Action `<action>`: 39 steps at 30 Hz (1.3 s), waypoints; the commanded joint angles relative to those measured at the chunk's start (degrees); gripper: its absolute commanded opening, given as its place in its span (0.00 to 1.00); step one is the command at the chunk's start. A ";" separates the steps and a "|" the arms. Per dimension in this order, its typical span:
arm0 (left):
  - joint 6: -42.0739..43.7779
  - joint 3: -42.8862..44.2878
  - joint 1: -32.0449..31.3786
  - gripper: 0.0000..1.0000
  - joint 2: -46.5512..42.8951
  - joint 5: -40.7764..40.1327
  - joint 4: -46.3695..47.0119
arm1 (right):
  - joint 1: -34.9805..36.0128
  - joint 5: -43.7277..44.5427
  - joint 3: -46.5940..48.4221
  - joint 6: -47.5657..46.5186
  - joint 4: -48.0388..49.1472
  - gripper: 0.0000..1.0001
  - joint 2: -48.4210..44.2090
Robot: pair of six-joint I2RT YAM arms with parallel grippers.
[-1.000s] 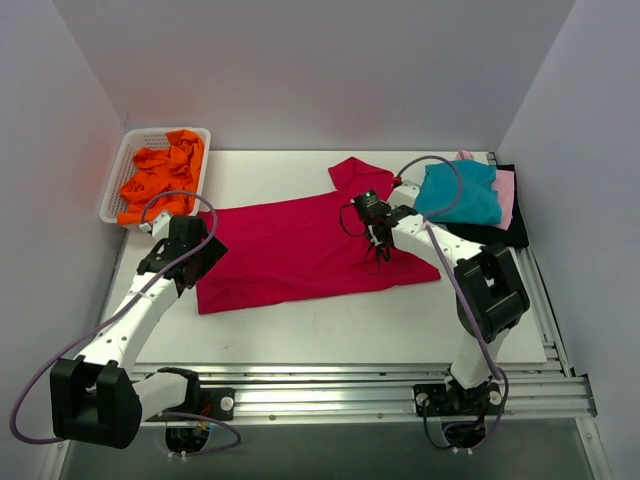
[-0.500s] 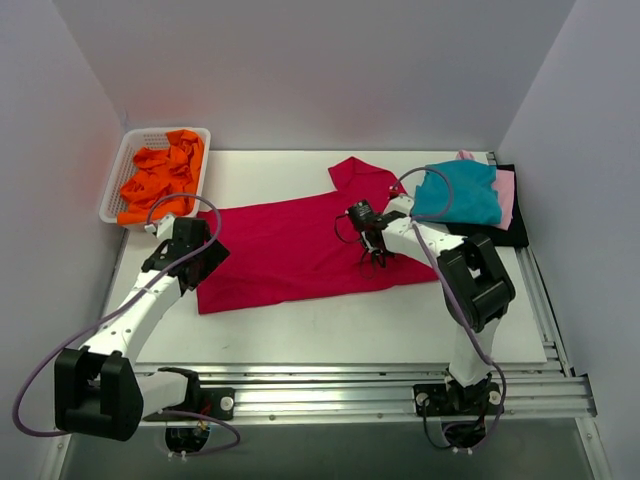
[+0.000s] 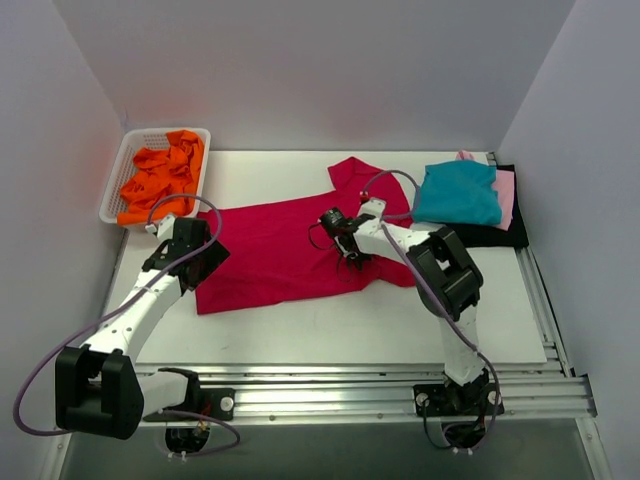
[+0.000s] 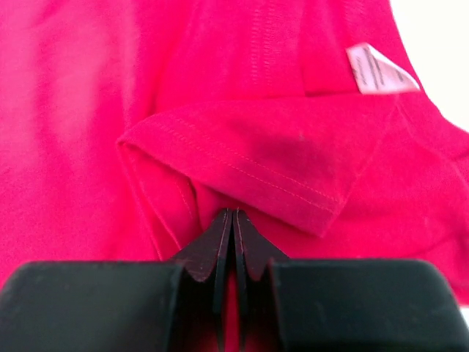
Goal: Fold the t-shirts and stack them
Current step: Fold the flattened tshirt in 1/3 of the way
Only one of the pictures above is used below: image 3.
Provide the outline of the crimson red t-shirt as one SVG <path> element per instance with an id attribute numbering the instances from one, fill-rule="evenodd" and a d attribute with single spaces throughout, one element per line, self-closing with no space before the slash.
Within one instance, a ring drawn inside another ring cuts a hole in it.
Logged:
<path id="1" fill-rule="evenodd" d="M 409 203 L 400 183 L 356 157 L 327 170 L 332 191 L 306 198 L 209 211 L 203 219 L 222 229 L 219 242 L 229 257 L 196 289 L 200 315 L 340 295 L 366 288 L 376 280 L 408 288 L 415 284 L 408 268 L 375 257 L 361 269 L 340 263 L 340 255 L 317 227 L 319 217 L 337 207 L 354 216 L 359 195 L 368 191 L 387 203 L 394 224 L 411 224 Z"/>

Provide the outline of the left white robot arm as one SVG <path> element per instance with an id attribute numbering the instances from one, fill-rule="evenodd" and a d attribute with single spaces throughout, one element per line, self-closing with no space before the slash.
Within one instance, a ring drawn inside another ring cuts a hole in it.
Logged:
<path id="1" fill-rule="evenodd" d="M 160 244 L 123 303 L 81 346 L 66 346 L 56 357 L 55 414 L 63 430 L 124 440 L 150 415 L 190 419 L 201 410 L 197 373 L 162 367 L 138 376 L 135 364 L 162 317 L 229 252 L 202 219 L 168 217 L 157 234 Z"/>

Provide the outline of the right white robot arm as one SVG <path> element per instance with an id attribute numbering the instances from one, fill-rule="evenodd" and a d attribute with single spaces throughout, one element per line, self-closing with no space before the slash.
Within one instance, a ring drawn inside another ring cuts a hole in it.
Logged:
<path id="1" fill-rule="evenodd" d="M 440 321 L 444 374 L 451 381 L 443 390 L 445 403 L 455 412 L 469 411 L 480 400 L 474 381 L 487 371 L 476 325 L 484 279 L 455 232 L 405 228 L 372 213 L 351 218 L 337 208 L 325 212 L 319 224 L 357 267 L 380 257 L 409 269 L 423 305 Z"/>

